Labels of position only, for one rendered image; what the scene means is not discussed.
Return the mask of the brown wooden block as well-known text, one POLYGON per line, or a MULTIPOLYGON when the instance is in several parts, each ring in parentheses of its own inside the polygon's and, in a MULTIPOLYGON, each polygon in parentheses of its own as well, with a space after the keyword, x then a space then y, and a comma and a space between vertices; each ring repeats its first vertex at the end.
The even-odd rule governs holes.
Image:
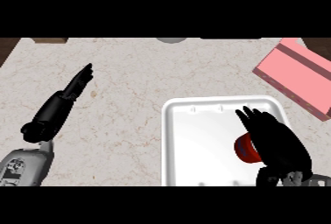
POLYGON ((33 38, 37 44, 65 44, 68 38, 33 38))

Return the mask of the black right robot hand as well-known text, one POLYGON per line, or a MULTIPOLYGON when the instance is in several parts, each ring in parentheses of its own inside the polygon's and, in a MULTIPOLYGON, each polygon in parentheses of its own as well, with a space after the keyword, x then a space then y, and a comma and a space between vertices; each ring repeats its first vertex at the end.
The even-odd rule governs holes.
POLYGON ((307 149, 291 129, 276 118, 260 110, 237 109, 242 126, 251 136, 265 167, 257 172, 256 185, 302 186, 312 176, 312 158, 307 149))

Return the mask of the white tray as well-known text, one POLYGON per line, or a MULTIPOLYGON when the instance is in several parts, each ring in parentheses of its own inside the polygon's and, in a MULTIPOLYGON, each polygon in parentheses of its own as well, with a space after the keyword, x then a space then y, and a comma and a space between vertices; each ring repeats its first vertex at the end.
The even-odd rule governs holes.
POLYGON ((164 186, 253 186, 257 162, 237 156, 234 143, 247 133, 235 111, 269 112, 288 123, 278 100, 268 95, 170 99, 161 109, 161 184, 164 186))

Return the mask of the grey round object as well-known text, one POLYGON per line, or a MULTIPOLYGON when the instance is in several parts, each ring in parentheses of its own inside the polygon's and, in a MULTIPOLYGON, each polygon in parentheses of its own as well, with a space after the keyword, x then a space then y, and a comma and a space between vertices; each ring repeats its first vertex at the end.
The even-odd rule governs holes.
POLYGON ((186 38, 157 38, 157 40, 166 44, 180 43, 186 38))

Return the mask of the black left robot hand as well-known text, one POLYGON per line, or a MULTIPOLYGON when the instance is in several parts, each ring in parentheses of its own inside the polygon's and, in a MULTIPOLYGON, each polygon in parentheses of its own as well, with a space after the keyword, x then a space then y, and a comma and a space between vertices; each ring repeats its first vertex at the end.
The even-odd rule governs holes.
POLYGON ((67 88, 56 91, 46 100, 33 121, 21 129, 27 142, 33 144, 42 141, 47 142, 56 136, 68 119, 74 102, 93 79, 92 73, 92 64, 87 64, 68 83, 67 88))

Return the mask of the red can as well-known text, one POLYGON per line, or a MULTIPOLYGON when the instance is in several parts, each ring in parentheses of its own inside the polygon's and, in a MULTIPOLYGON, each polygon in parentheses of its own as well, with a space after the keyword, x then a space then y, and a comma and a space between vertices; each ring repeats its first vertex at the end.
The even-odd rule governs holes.
POLYGON ((254 148, 250 133, 241 135, 234 143, 234 150, 238 158, 248 164, 259 163, 262 161, 260 155, 254 148))

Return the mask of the pink cardboard box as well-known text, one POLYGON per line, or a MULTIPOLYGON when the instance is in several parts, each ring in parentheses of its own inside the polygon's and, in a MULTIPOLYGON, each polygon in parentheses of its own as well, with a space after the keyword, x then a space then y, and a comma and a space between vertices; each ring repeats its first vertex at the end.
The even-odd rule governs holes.
POLYGON ((331 61, 282 38, 253 73, 321 120, 331 120, 331 61))

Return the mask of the dark brown wooden panel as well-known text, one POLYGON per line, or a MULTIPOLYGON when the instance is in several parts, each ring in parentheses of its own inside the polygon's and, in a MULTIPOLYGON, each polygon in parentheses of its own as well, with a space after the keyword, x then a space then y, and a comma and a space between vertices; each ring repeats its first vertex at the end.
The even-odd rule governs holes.
POLYGON ((331 61, 331 38, 303 38, 307 49, 331 61))

